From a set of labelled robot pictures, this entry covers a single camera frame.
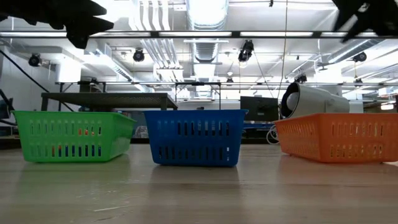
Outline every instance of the green basket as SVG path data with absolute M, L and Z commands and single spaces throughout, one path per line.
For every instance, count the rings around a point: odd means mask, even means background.
M 13 111 L 29 162 L 105 162 L 126 152 L 135 121 L 118 113 Z

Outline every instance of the table surface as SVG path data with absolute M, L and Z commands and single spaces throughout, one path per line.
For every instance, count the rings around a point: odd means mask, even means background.
M 0 151 L 2 223 L 397 223 L 398 167 L 330 165 L 242 146 L 234 168 L 168 167 L 148 145 L 104 164 Z
M 178 107 L 167 93 L 42 93 L 42 97 L 94 108 L 160 108 L 162 100 L 167 100 L 168 108 Z

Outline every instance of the plastic basket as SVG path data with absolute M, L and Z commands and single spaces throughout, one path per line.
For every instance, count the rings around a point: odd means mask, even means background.
M 320 162 L 398 161 L 398 114 L 313 114 L 275 123 L 284 153 Z
M 129 149 L 135 121 L 118 113 L 14 111 L 29 162 L 105 162 Z
M 155 163 L 235 166 L 246 110 L 145 111 Z

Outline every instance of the orange basket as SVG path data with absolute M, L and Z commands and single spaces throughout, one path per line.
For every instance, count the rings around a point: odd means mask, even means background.
M 275 124 L 287 154 L 319 162 L 398 161 L 398 114 L 323 113 Z

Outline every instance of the computer monitor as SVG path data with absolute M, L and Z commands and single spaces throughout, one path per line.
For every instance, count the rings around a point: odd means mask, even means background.
M 10 98 L 8 101 L 12 105 L 12 98 Z M 9 119 L 11 115 L 11 109 L 7 105 L 7 103 L 4 100 L 0 100 L 0 119 Z
M 277 121 L 279 107 L 277 98 L 241 96 L 241 109 L 249 110 L 245 121 Z

